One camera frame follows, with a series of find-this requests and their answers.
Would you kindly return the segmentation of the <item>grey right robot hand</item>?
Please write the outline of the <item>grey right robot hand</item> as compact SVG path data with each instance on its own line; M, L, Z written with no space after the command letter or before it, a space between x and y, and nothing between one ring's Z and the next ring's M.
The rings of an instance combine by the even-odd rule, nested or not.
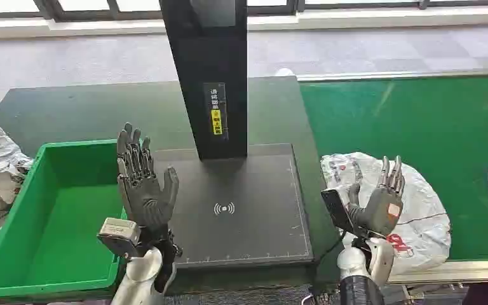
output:
M384 156L381 176L365 207L359 202L360 184L354 183L348 189L348 215L353 225L381 236L389 235L403 210L404 187L401 156L395 157L392 169L389 159Z

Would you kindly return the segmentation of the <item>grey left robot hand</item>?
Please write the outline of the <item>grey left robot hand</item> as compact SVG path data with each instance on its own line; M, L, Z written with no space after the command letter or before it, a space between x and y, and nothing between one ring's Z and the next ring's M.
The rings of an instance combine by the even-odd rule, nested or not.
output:
M179 178L174 167L163 172L159 183L150 150L150 138L140 139L141 130L125 123L118 133L116 161L118 186L128 219L154 232L172 218Z

